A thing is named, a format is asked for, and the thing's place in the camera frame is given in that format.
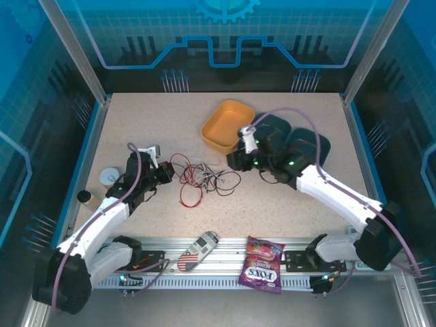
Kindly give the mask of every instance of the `speckled countertop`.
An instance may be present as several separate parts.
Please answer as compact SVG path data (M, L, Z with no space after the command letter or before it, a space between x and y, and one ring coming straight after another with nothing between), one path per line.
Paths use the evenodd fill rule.
M352 138L337 93L117 93L112 97L102 135L89 175L87 189L101 199L106 190L99 173L106 167L125 171L128 142L138 147L159 144L161 159L186 154L194 162L219 164L225 156L207 147L200 129L225 99L235 99L256 112L281 106L303 109L316 122L332 149L324 169L356 191L366 194ZM292 127L309 127L302 117L279 112ZM233 195L205 195L197 208L178 203L181 184L161 185L157 195L142 204L112 235L196 237L207 230L220 237L311 237L321 233L343 233L347 222L317 200L285 185L269 185L256 171L241 173L242 182ZM186 203L195 203L197 189L186 189ZM81 206L76 222L80 227L91 212Z

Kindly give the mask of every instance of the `fox's candy bag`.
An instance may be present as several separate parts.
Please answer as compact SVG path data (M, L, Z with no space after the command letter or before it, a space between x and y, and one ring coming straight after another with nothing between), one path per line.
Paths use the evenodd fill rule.
M247 257L238 282L257 290L281 293L280 261L285 245L248 236Z

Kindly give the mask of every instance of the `white lid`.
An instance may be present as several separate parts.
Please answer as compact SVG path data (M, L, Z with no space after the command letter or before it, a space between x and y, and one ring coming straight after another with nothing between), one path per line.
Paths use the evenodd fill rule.
M120 177L118 169L109 167L100 173L100 183L103 185L112 185Z

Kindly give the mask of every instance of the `glass enclosure wall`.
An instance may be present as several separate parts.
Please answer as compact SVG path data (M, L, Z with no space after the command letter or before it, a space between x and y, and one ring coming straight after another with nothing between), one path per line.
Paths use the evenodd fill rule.
M343 92L392 0L60 0L106 92Z
M406 212L410 242L436 261L436 24L411 0L355 103L381 185Z
M21 322L94 99L36 0L0 0L0 322Z

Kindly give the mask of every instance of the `small cup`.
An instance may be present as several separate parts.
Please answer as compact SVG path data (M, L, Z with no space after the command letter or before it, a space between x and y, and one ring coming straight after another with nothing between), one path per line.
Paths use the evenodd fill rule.
M111 188L115 181L120 177L120 172L113 167L106 168L100 173L100 183L106 188Z
M86 189L83 189L79 193L77 193L77 200L88 207L89 210L95 212L101 204L101 201L99 201L97 198L95 198L90 191L87 191Z

